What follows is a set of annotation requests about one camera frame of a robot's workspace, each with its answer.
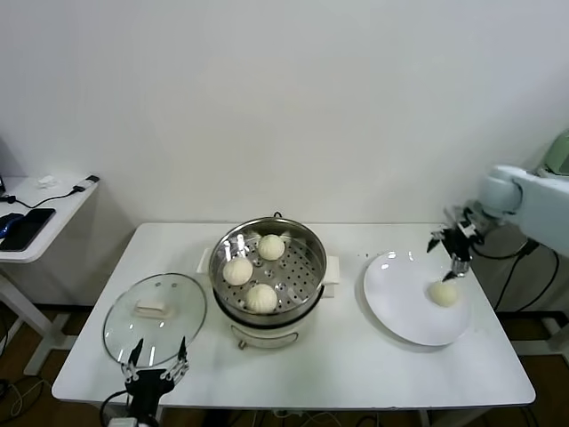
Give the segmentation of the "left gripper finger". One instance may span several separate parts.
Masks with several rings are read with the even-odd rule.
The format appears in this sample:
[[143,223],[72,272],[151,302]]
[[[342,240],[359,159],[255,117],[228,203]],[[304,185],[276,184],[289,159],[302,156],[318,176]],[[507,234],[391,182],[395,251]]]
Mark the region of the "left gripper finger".
[[132,349],[126,362],[121,363],[121,371],[125,379],[132,379],[137,375],[137,363],[143,347],[143,339],[140,338],[136,346]]
[[176,358],[160,376],[161,379],[181,379],[188,371],[188,351],[186,337],[183,336]]

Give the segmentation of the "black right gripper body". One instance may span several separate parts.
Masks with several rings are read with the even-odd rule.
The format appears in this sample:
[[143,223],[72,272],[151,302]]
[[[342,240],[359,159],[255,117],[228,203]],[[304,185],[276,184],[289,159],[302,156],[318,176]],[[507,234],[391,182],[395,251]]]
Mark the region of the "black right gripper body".
[[442,236],[450,255],[454,255],[461,262],[470,262],[470,248],[484,243],[483,235],[472,225],[466,228],[461,225],[445,228],[442,230]]

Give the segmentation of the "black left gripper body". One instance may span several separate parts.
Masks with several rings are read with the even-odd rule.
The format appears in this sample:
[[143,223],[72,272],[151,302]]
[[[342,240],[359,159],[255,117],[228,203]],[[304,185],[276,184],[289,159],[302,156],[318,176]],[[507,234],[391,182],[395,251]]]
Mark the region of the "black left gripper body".
[[160,399],[172,391],[172,376],[163,368],[137,371],[125,380],[125,388],[132,397],[130,415],[155,415]]

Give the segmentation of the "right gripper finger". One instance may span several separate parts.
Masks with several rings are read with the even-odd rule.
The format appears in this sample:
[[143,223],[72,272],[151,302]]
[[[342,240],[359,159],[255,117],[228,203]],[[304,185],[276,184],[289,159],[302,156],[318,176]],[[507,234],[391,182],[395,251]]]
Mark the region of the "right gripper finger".
[[442,282],[463,278],[469,272],[469,261],[462,261],[459,258],[452,258],[450,270],[443,276]]
[[427,253],[430,253],[440,243],[446,240],[447,231],[448,229],[442,228],[440,230],[435,230],[430,233],[430,240],[427,246]]

